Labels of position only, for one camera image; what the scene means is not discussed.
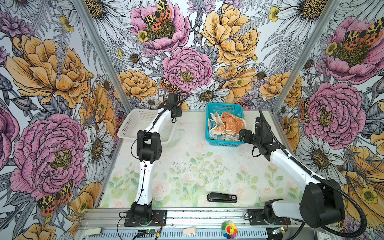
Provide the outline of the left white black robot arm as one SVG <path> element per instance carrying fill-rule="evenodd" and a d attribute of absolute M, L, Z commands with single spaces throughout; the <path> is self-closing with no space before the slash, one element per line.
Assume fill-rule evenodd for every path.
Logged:
<path fill-rule="evenodd" d="M 148 127 L 137 132 L 134 158 L 140 161 L 140 177 L 137 196 L 130 209 L 131 220 L 135 223 L 149 224 L 153 218 L 153 170 L 163 152 L 161 132 L 169 121 L 175 122 L 182 116 L 182 104 L 188 97 L 184 91 L 169 93 Z"/>

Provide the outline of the white plastic basket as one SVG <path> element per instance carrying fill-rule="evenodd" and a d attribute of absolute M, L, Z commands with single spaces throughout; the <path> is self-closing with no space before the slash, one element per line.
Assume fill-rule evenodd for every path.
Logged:
<path fill-rule="evenodd" d="M 117 133 L 120 139 L 134 141 L 139 130 L 144 130 L 150 125 L 157 115 L 156 110 L 134 109 L 123 121 Z M 160 133 L 161 143 L 163 147 L 167 147 L 176 131 L 178 123 L 172 123 L 171 120 L 164 126 Z"/>

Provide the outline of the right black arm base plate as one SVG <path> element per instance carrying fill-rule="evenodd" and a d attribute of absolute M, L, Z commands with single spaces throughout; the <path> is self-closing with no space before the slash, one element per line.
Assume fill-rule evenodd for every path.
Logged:
<path fill-rule="evenodd" d="M 291 224 L 289 218 L 281 218 L 275 216 L 269 210 L 264 209 L 249 209 L 244 215 L 244 220 L 249 221 L 251 226 L 258 225 L 284 225 L 288 226 Z"/>

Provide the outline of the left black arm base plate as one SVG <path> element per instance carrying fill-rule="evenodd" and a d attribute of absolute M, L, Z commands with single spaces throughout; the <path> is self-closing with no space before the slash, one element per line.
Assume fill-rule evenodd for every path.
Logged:
<path fill-rule="evenodd" d="M 167 222 L 167 210 L 152 210 L 150 217 L 140 217 L 128 211 L 125 217 L 125 227 L 164 227 Z"/>

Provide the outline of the teal plastic basket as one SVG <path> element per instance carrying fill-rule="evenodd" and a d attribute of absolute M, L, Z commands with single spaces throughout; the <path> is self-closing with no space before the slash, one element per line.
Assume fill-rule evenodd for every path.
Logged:
<path fill-rule="evenodd" d="M 239 147 L 243 144 L 243 142 L 230 142 L 230 141 L 217 141 L 217 140 L 210 140 L 209 138 L 209 127 L 208 127 L 208 119 L 211 118 L 210 113 L 216 113 L 219 114 L 223 112 L 229 112 L 237 117 L 243 118 L 245 120 L 243 108 L 240 105 L 237 104 L 224 104 L 224 103 L 210 103 L 207 105 L 207 111 L 206 111 L 206 129 L 205 129 L 205 137 L 206 140 L 209 142 L 212 146 L 221 146 L 221 147 Z"/>

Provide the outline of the orange rabbit print towel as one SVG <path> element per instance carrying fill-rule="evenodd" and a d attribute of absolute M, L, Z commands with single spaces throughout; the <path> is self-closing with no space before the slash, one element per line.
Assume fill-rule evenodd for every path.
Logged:
<path fill-rule="evenodd" d="M 229 112 L 219 114 L 210 113 L 211 119 L 217 122 L 218 127 L 214 130 L 216 134 L 226 133 L 227 135 L 234 136 L 239 134 L 242 129 L 247 127 L 246 121 L 243 118 L 237 117 Z"/>

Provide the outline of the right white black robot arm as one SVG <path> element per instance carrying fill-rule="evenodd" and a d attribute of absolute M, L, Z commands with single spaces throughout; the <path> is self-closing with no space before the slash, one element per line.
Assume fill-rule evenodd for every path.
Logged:
<path fill-rule="evenodd" d="M 328 181 L 299 162 L 273 134 L 263 117 L 255 119 L 253 131 L 242 129 L 239 141 L 253 145 L 269 162 L 283 170 L 302 191 L 301 201 L 283 199 L 265 203 L 263 218 L 273 223 L 282 218 L 304 222 L 316 229 L 345 219 L 341 188 L 335 181 Z"/>

